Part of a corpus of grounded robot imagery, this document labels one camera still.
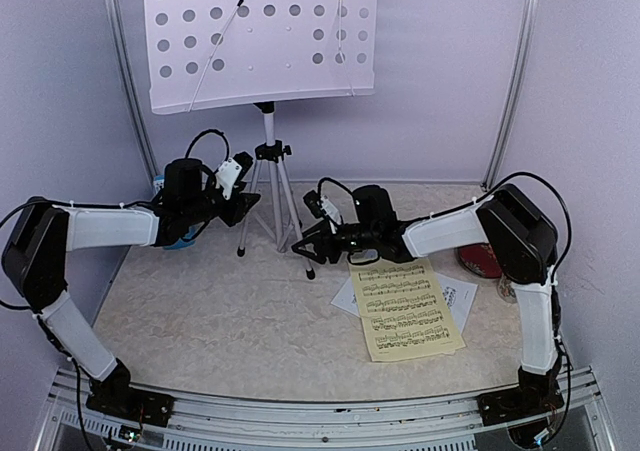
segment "yellowed sheet music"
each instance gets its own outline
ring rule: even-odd
[[[428,259],[350,266],[373,361],[451,354],[465,344]]]

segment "robotic arm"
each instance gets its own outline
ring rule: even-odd
[[[558,232],[522,191],[505,184],[482,202],[400,221],[385,189],[364,186],[347,190],[358,222],[345,224],[337,208],[322,196],[321,184],[304,197],[311,213],[321,221],[292,247],[320,264],[337,263],[342,253],[348,253],[351,261],[353,254],[365,250],[405,263],[445,249],[490,244],[517,295],[523,356],[518,388],[480,396],[483,421],[492,425],[543,414],[552,406],[562,407],[557,384],[562,360],[556,342],[560,305],[554,283]]]
[[[235,226],[260,198],[242,192],[252,164],[251,156],[240,153],[214,173],[198,159],[178,159],[166,167],[164,188],[150,203],[75,206],[29,200],[5,247],[2,267],[49,341],[88,374],[90,409],[166,426],[173,398],[130,387],[129,370],[102,345],[67,292],[66,253],[104,246],[168,246],[191,226],[203,223],[203,229],[216,217]]]

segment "music stand tripod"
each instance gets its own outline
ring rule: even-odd
[[[255,193],[258,188],[258,180],[260,179],[260,171],[262,170],[262,164],[266,161],[269,166],[269,181],[271,185],[271,196],[273,200],[273,218],[275,222],[275,229],[271,229],[269,225],[262,219],[257,213],[253,212],[250,216],[256,218],[256,221],[264,228],[269,236],[275,241],[276,249],[278,252],[284,252],[287,239],[291,231],[295,231],[298,241],[302,239],[302,227],[300,217],[298,216],[298,210],[293,200],[293,192],[291,191],[291,183],[289,182],[289,175],[287,173],[287,167],[284,164],[285,156],[291,156],[291,147],[283,145],[282,141],[276,140],[275,134],[275,103],[268,101],[265,103],[256,103],[256,107],[262,111],[264,117],[264,130],[266,135],[266,142],[256,148],[256,164],[253,167],[253,175],[251,177],[250,191]],[[282,189],[287,201],[287,207],[289,208],[289,223],[286,229],[283,228],[282,222],[282,205],[280,201],[280,184],[282,183]],[[247,216],[242,225],[242,232],[240,234],[240,244],[238,245],[238,256],[242,257],[246,253],[245,245],[247,242],[247,230],[249,225],[249,216]],[[307,272],[307,278],[314,279],[316,273],[311,266],[311,261],[308,258],[302,258],[304,267]]]

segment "white music stand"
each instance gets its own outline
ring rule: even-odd
[[[274,102],[372,94],[377,0],[144,1],[153,112],[258,103],[266,142],[256,148],[251,189],[267,160],[275,231],[253,215],[280,251],[292,229],[302,239],[284,165],[289,148],[275,136]],[[289,208],[286,229],[280,181]],[[308,260],[305,268],[312,278]]]

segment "vertical aluminum profile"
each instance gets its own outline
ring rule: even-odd
[[[500,131],[496,141],[489,169],[483,181],[483,187],[491,188],[498,177],[500,165],[504,158],[504,153],[513,127],[513,120],[518,106],[518,98],[522,82],[524,81],[527,59],[529,57],[529,49],[531,48],[531,39],[533,37],[533,28],[535,25],[536,14],[538,10],[539,0],[525,0],[524,13],[522,16],[522,25],[520,28],[520,38],[518,40],[518,48],[516,53],[516,61],[511,74],[509,83],[509,94],[502,112],[502,120],[500,121]]]
[[[129,62],[129,55],[127,53],[127,46],[124,36],[124,29],[122,26],[120,3],[119,0],[104,1],[107,6],[107,16],[109,17],[109,24],[111,25],[111,31],[113,33],[113,41],[115,43],[116,52],[118,54],[120,77],[122,78],[122,84],[124,85],[125,93],[127,95],[127,103],[129,107],[129,113],[131,114],[131,120],[136,131],[138,148],[140,150],[140,154],[142,155],[142,160],[149,176],[149,182],[153,182],[153,178],[159,174],[158,164],[156,162],[155,155],[153,154],[149,135],[147,134],[147,128],[142,117],[142,110],[140,109],[136,87],[133,82],[133,74],[131,72],[131,65]]]

